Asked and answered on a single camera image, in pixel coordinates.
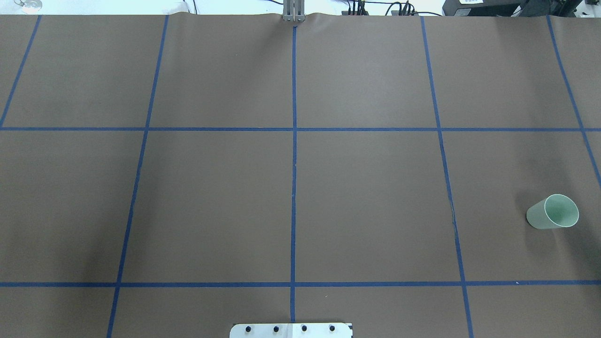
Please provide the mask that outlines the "black device box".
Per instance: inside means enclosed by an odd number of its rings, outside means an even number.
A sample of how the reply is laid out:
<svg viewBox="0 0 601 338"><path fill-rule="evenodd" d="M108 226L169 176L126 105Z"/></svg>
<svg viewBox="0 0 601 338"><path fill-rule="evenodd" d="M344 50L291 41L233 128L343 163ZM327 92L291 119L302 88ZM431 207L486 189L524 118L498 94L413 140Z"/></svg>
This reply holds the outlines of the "black device box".
<svg viewBox="0 0 601 338"><path fill-rule="evenodd" d="M599 0L446 0L446 16L599 18Z"/></svg>

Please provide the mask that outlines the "aluminium frame post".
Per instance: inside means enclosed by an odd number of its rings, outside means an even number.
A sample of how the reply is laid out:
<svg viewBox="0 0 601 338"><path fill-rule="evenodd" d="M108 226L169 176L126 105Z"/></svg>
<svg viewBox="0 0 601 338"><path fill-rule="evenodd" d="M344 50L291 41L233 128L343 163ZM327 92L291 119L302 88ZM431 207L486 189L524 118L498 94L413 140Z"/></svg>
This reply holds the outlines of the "aluminium frame post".
<svg viewBox="0 0 601 338"><path fill-rule="evenodd" d="M284 22L305 21L305 0L282 0L282 3Z"/></svg>

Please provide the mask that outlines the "green plastic cup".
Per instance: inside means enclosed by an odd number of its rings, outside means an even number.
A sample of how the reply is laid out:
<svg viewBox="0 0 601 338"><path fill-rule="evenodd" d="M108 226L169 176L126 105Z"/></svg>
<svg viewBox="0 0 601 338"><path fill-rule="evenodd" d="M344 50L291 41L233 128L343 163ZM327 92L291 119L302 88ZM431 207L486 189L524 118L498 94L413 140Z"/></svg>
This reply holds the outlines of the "green plastic cup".
<svg viewBox="0 0 601 338"><path fill-rule="evenodd" d="M579 219L576 203L562 194L552 194L526 212L528 224L539 230L569 228L577 224Z"/></svg>

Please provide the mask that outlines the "clear tape roll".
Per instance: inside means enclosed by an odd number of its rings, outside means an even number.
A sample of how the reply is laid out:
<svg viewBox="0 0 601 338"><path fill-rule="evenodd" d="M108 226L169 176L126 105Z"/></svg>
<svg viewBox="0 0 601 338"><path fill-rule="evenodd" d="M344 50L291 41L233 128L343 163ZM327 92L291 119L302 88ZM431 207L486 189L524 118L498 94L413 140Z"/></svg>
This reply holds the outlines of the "clear tape roll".
<svg viewBox="0 0 601 338"><path fill-rule="evenodd" d="M38 13L43 7L41 0L14 0L14 3L26 14Z"/></svg>

